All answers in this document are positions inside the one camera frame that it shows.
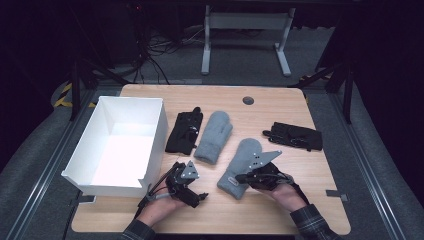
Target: open white box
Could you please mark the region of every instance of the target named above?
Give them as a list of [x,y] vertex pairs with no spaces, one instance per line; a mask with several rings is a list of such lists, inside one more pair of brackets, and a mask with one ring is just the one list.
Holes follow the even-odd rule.
[[86,195],[144,197],[167,131],[163,99],[101,96],[62,176]]

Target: gray mitten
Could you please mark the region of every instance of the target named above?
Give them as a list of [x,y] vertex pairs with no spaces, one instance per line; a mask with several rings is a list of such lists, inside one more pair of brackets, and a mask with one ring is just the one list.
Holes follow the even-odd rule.
[[236,155],[230,164],[228,164],[227,170],[224,175],[218,181],[218,187],[235,199],[240,200],[249,184],[240,184],[236,180],[236,175],[246,174],[250,172],[249,160],[252,158],[254,153],[261,153],[262,146],[258,140],[253,138],[243,139],[238,148]]
[[216,111],[212,113],[193,156],[200,161],[216,164],[231,130],[233,130],[233,125],[231,125],[226,112]]

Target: gray carpet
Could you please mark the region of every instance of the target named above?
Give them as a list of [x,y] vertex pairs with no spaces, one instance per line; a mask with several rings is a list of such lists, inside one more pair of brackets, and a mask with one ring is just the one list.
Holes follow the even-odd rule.
[[[331,32],[331,29],[291,31],[285,50],[292,70],[289,78],[282,76],[272,49],[274,38],[279,36],[276,32],[264,31],[253,38],[227,31],[214,34],[208,76],[200,74],[203,45],[198,42],[154,59],[172,84],[286,86],[297,83],[300,76],[314,72]],[[158,74],[151,63],[145,63],[141,73],[145,84],[157,84]],[[159,78],[159,83],[164,84],[163,76],[160,75]],[[136,81],[142,83],[140,76]],[[344,207],[352,231],[344,236],[345,239],[396,239],[388,230],[374,193],[370,191],[369,182],[363,175],[361,161],[358,160],[358,147],[353,147],[349,130],[353,130],[360,140],[360,149],[377,177],[404,234],[398,239],[424,239],[422,206],[399,175],[357,89],[354,89],[352,100],[352,125],[347,126],[338,117],[343,89],[338,95],[328,95],[322,88],[323,84],[325,81],[318,81],[304,92],[309,100],[314,123],[323,133],[324,150],[337,188],[349,198],[349,201],[344,202]],[[58,93],[62,89],[63,85],[58,86]],[[99,95],[117,95],[119,89],[111,81],[102,81],[96,92],[83,91],[83,96],[89,98],[88,102],[95,102]],[[69,161],[92,110],[88,108],[77,121],[69,122],[71,109],[55,108],[10,160],[0,175],[0,239],[5,239],[16,219],[21,219],[19,214],[33,187],[38,186],[38,179],[46,166],[49,166],[51,156],[57,152],[57,144],[63,142],[63,133],[69,128],[73,129],[72,135],[65,141],[60,159],[56,159],[58,164],[53,168],[52,178],[44,181],[47,191],[43,192],[39,205],[33,206],[34,214],[28,216],[28,224],[20,231],[20,236],[22,239],[61,239],[66,230],[66,239],[116,239],[119,235],[76,233],[67,227],[72,212],[70,202],[78,194],[78,189],[63,179],[60,172]]]

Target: black object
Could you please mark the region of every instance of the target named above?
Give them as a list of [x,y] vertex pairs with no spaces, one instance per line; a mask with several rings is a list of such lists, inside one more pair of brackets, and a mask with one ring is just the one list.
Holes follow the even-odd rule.
[[274,190],[279,184],[289,184],[296,190],[303,201],[309,205],[308,198],[303,193],[302,189],[300,189],[299,185],[294,182],[293,177],[280,172],[271,162],[261,168],[253,169],[247,174],[237,175],[236,180],[240,184],[247,183],[254,189],[268,191]]
[[358,76],[356,73],[357,65],[358,63],[365,62],[365,59],[370,59],[369,57],[364,58],[361,56],[363,51],[362,48],[358,48],[358,46],[369,44],[369,42],[371,42],[369,36],[373,36],[374,32],[378,32],[375,31],[377,27],[372,24],[372,22],[375,19],[381,21],[381,17],[379,17],[380,14],[378,13],[387,12],[386,9],[380,9],[380,6],[384,5],[382,4],[383,2],[384,1],[372,0],[351,1],[352,5],[349,8],[340,8],[339,10],[343,10],[339,11],[342,12],[342,14],[340,14],[337,26],[315,68],[316,73],[310,77],[303,76],[303,81],[297,84],[288,85],[287,88],[303,89],[319,79],[324,78],[328,74],[331,74],[330,80],[325,85],[325,90],[327,93],[336,94],[339,92],[343,83],[345,83],[343,116],[346,123],[351,124],[350,109],[353,82],[354,78]]
[[199,135],[200,126],[203,120],[203,113],[199,107],[195,107],[192,112],[178,113],[174,129],[168,138],[165,152],[183,153],[190,155],[191,150],[196,148],[196,139]]
[[[184,172],[186,172],[187,167],[193,167],[193,163],[191,161],[186,166],[185,163],[179,163],[175,162],[171,169],[168,170],[162,177],[159,179],[159,181],[153,186],[153,188],[150,189],[146,194],[146,196],[141,199],[140,203],[138,204],[138,210],[134,216],[136,218],[141,211],[143,210],[146,205],[154,201],[156,199],[162,198],[162,197],[173,197],[176,199],[181,200],[187,205],[190,205],[191,207],[195,208],[199,205],[200,201],[205,200],[205,198],[208,196],[208,193],[202,193],[197,195],[193,191],[191,191],[188,188],[188,185],[192,183],[196,177],[184,177]],[[167,194],[161,194],[156,195],[157,191],[160,189],[157,189],[161,182],[163,182],[166,179],[166,186],[168,188]]]
[[184,163],[176,162],[175,170],[166,178],[166,186],[171,193],[171,197],[177,198],[193,208],[199,205],[201,200],[205,200],[207,193],[197,195],[188,188],[188,185],[194,181],[194,178],[184,178],[183,171],[186,168]]
[[273,143],[304,148],[309,152],[312,149],[322,150],[321,132],[310,128],[274,122],[271,131],[265,130],[262,133]]

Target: human hand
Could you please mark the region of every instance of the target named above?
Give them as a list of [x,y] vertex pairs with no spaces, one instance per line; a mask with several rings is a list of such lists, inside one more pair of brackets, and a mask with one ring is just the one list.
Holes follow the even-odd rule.
[[[160,189],[157,194],[164,194],[168,192],[165,182],[159,184]],[[186,206],[184,202],[172,197],[164,197],[152,202],[149,202],[137,216],[137,220],[143,222],[149,227],[168,217],[171,213]]]
[[299,196],[296,190],[289,184],[279,184],[273,191],[256,189],[257,191],[270,196],[284,209],[289,212],[294,212],[300,208],[305,207],[307,204]]

